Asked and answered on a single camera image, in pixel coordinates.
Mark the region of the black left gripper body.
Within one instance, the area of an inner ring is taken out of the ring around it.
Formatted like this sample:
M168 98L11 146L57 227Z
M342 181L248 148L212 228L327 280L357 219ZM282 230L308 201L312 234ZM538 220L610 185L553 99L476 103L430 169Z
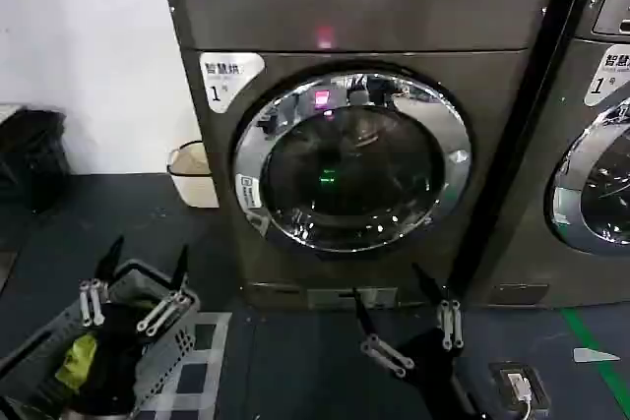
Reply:
M131 413L135 407L136 366L142 354L137 308L107 304L97 333L94 358L94 412Z

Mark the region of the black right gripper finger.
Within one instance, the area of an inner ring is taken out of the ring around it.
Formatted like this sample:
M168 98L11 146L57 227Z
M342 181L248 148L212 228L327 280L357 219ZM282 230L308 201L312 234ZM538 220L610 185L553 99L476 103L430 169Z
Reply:
M351 290L351 295L354 301L355 314L364 334L364 339L360 343L360 351L379 366L389 370L395 377L403 379L407 373L415 368L414 361L379 336L363 304L361 294L355 287Z
M435 307L437 328L442 331L442 348L444 350L463 349L463 315L460 301L451 297L447 285L438 283L417 263L412 263L411 267L420 291Z

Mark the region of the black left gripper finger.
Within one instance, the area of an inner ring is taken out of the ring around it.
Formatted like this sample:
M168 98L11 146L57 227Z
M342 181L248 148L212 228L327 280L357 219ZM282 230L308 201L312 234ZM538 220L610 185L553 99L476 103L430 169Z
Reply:
M169 285L170 291L136 324L137 334L154 337L167 326L168 322L177 321L197 312L198 300L189 291L188 274L189 245L185 244L176 263Z
M109 301L109 285L119 264L123 245L124 236L119 235L97 263L94 276L79 285L80 313L84 327L100 327L104 324L103 306Z

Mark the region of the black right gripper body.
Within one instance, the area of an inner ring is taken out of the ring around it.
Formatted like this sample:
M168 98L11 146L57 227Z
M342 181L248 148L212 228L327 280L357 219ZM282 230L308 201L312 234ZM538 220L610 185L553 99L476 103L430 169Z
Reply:
M403 381L419 392L432 419L475 419L476 405L455 373L461 351L447 351L443 337L442 330L431 328L396 347L414 363Z

